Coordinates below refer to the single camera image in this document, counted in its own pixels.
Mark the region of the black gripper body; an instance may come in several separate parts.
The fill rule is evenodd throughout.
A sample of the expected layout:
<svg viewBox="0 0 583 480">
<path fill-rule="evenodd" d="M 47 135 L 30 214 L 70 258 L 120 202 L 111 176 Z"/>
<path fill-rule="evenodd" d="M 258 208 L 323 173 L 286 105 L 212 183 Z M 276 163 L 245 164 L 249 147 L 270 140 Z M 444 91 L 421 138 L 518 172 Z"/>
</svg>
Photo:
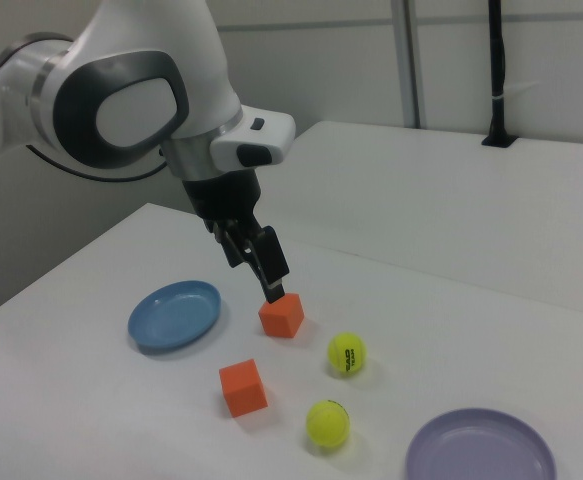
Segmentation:
<svg viewBox="0 0 583 480">
<path fill-rule="evenodd" d="M 247 232 L 260 229 L 254 208 L 261 188 L 254 170 L 229 172 L 208 180 L 183 181 L 183 186 L 194 212 L 210 233 L 230 225 Z"/>
</svg>

